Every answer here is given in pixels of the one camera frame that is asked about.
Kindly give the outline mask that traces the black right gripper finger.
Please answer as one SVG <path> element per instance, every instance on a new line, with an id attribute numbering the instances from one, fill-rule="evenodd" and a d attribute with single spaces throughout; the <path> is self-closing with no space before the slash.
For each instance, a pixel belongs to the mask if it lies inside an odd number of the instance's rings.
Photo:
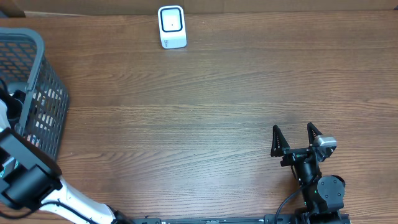
<path id="1" fill-rule="evenodd" d="M 309 122 L 307 124 L 308 140 L 310 145 L 320 145 L 320 138 L 322 133 L 316 128 L 316 126 Z"/>
<path id="2" fill-rule="evenodd" d="M 281 157 L 289 150 L 290 146 L 283 136 L 282 131 L 278 125 L 274 125 L 272 128 L 271 157 Z"/>

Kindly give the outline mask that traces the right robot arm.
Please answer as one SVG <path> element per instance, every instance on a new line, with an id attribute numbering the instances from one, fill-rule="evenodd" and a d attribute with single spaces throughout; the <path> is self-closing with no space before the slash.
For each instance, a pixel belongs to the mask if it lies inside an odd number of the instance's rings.
<path id="1" fill-rule="evenodd" d="M 290 167 L 299 189 L 290 194 L 268 218 L 273 223 L 349 223 L 348 215 L 342 215 L 346 183 L 338 175 L 324 176 L 320 163 L 329 158 L 337 147 L 333 136 L 322 134 L 313 123 L 307 124 L 308 147 L 291 149 L 280 128 L 272 128 L 271 156 L 281 157 L 280 165 Z M 302 194 L 305 206 L 293 214 L 282 216 L 284 205 Z"/>

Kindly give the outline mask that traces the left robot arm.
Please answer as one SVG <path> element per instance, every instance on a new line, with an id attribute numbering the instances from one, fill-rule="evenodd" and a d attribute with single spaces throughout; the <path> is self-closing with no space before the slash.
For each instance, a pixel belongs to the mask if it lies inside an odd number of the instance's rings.
<path id="1" fill-rule="evenodd" d="M 19 166 L 1 177 L 1 202 L 30 211 L 19 216 L 1 213 L 18 220 L 41 210 L 73 223 L 131 223 L 129 218 L 106 204 L 95 202 L 68 184 L 59 166 L 46 153 L 10 128 L 7 112 L 16 105 L 8 91 L 1 90 L 1 169 Z"/>

